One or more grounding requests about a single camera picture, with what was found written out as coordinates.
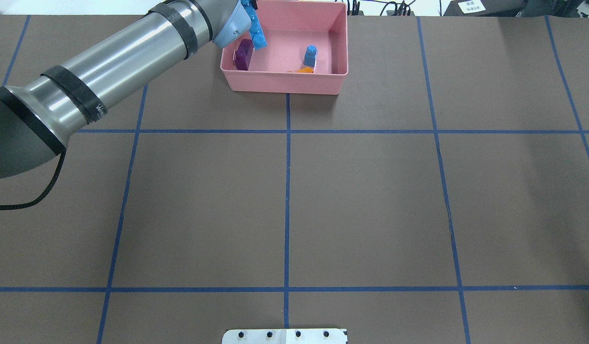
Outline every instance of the metal cylinder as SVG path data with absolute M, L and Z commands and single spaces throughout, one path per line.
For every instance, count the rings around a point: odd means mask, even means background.
M 198 46 L 209 41 L 209 28 L 191 2 L 175 1 L 178 11 L 194 29 Z M 161 14 L 149 13 L 139 21 L 62 64 L 110 109 L 187 56 L 182 37 Z M 7 88 L 67 146 L 69 136 L 86 126 L 85 116 L 59 87 L 41 76 L 25 87 Z

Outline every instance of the pink plastic container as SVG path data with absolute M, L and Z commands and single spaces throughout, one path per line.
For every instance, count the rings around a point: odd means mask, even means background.
M 222 50 L 220 69 L 233 91 L 339 94 L 348 74 L 348 28 L 342 2 L 258 0 L 258 19 L 268 46 L 252 54 L 248 70 L 237 70 L 233 54 L 245 33 Z M 305 67 L 307 46 L 318 48 L 313 74 Z

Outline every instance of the blue block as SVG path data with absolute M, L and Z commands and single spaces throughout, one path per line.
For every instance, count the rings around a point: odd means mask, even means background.
M 250 37 L 252 38 L 252 43 L 254 44 L 254 48 L 258 50 L 266 47 L 267 40 L 264 37 L 264 33 L 262 33 L 262 27 L 258 21 L 256 10 L 251 5 L 250 0 L 241 0 L 241 4 L 244 6 L 244 9 L 246 10 L 246 13 L 248 13 L 248 16 L 252 22 L 249 32 Z
M 316 68 L 316 56 L 318 56 L 318 49 L 315 45 L 308 45 L 305 51 L 303 64 L 308 67 Z

